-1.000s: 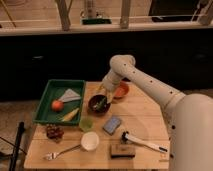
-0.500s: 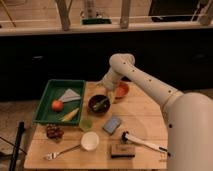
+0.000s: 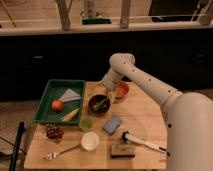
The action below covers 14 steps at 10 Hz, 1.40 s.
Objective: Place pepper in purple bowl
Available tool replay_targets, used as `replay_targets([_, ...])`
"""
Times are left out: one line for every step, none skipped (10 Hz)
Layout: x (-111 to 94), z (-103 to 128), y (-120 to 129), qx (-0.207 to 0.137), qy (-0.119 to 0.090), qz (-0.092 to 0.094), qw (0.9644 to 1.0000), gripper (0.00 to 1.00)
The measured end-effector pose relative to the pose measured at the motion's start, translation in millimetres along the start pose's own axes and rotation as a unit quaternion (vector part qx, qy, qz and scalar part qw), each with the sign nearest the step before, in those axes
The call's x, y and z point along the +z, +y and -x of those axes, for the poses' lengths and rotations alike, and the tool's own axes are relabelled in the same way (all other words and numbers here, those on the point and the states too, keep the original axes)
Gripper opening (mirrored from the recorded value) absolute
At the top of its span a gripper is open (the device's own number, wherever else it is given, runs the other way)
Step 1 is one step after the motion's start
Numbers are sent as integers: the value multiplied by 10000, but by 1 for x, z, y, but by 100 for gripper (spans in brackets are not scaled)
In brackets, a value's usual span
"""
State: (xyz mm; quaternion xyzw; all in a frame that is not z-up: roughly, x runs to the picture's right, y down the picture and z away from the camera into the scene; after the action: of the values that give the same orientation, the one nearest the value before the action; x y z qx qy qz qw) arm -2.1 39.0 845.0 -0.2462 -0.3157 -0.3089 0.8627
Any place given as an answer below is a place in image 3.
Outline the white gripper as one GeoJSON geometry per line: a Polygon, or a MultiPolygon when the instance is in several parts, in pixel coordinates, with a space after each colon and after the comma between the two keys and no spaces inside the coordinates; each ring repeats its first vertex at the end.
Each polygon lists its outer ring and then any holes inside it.
{"type": "Polygon", "coordinates": [[[116,101],[116,93],[115,89],[118,86],[118,83],[122,79],[122,75],[115,72],[114,70],[109,70],[104,77],[102,78],[102,81],[99,81],[96,86],[97,87],[106,87],[107,89],[107,97],[110,100],[111,104],[114,104],[116,101]]]}

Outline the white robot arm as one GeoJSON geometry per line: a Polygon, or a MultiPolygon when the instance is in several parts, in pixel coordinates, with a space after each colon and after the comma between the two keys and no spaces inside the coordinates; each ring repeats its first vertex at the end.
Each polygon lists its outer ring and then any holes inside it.
{"type": "Polygon", "coordinates": [[[213,171],[213,100],[182,91],[135,66],[130,53],[115,53],[101,83],[115,90],[127,77],[159,106],[167,127],[167,171],[213,171]]]}

